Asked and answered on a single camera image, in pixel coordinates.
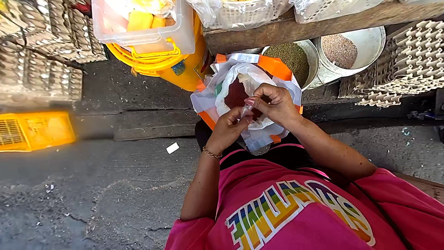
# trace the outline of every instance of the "black shorts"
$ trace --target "black shorts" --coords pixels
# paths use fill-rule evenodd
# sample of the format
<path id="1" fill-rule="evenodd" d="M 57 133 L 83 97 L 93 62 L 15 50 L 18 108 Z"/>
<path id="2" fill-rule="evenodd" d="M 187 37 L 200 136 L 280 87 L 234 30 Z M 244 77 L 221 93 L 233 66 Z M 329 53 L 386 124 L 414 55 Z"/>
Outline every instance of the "black shorts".
<path id="1" fill-rule="evenodd" d="M 203 120 L 200 120 L 197 122 L 194 132 L 200 150 L 202 151 L 202 148 L 205 146 L 213 131 Z M 246 151 L 237 142 L 234 142 L 223 151 L 220 160 L 220 170 L 251 159 L 266 159 L 288 169 L 301 167 L 317 168 L 308 152 L 299 143 L 299 140 L 289 133 L 285 138 L 281 139 L 281 142 L 272 144 L 270 150 L 260 156 L 250 154 L 250 152 Z"/>

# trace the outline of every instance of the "plastic container lid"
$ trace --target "plastic container lid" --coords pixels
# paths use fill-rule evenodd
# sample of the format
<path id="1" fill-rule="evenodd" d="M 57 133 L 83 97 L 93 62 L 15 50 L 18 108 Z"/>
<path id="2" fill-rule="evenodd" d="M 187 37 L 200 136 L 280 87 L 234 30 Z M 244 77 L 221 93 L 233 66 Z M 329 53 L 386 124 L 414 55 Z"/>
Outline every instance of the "plastic container lid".
<path id="1" fill-rule="evenodd" d="M 110 4 L 119 4 L 121 8 L 116 11 Z M 127 32 L 127 14 L 131 10 L 125 6 L 125 1 L 93 0 L 94 35 L 104 44 L 137 45 L 134 49 L 138 54 L 175 51 L 175 46 L 179 49 L 179 54 L 192 54 L 195 52 L 193 9 L 185 0 L 176 0 L 174 10 L 176 24 L 173 26 Z"/>

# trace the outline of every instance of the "yellow plastic crate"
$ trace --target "yellow plastic crate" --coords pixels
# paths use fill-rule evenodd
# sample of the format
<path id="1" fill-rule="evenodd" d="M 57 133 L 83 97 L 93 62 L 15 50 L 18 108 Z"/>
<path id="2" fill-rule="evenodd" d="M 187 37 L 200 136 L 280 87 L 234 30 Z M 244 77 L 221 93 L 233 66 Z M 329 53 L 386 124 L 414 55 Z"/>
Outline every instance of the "yellow plastic crate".
<path id="1" fill-rule="evenodd" d="M 0 152 L 30 152 L 74 141 L 67 112 L 0 115 Z"/>

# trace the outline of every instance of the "yellow basket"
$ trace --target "yellow basket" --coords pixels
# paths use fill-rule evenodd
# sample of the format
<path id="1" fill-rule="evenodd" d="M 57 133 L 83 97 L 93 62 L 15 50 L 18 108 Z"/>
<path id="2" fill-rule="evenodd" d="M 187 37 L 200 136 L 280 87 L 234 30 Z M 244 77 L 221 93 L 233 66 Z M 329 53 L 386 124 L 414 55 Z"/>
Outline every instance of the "yellow basket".
<path id="1" fill-rule="evenodd" d="M 0 115 L 0 152 L 30 152 L 74 141 L 67 112 Z"/>
<path id="2" fill-rule="evenodd" d="M 191 55 L 180 54 L 180 49 L 169 38 L 168 41 L 175 48 L 169 52 L 137 54 L 133 48 L 130 52 L 118 44 L 107 44 L 107 47 L 117 59 L 131 66 L 131 71 L 145 76 L 161 77 L 182 89 L 193 92 L 205 75 L 212 73 L 207 60 L 209 54 L 203 38 L 200 19 L 196 13 L 194 13 L 194 40 L 196 51 Z M 185 71 L 176 75 L 171 67 L 181 61 L 184 61 Z"/>

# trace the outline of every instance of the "red spice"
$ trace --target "red spice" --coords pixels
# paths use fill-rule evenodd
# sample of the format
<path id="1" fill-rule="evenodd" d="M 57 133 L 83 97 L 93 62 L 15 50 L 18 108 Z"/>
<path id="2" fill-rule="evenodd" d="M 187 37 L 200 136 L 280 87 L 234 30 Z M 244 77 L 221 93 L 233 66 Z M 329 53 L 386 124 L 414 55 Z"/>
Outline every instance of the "red spice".
<path id="1" fill-rule="evenodd" d="M 224 98 L 225 104 L 230 108 L 243 107 L 245 105 L 244 100 L 249 98 L 248 94 L 245 92 L 244 84 L 239 82 L 236 78 L 232 84 L 228 87 L 228 95 Z M 269 103 L 271 100 L 269 97 L 264 96 L 262 99 Z M 257 121 L 261 117 L 262 112 L 258 109 L 253 108 L 253 121 Z"/>

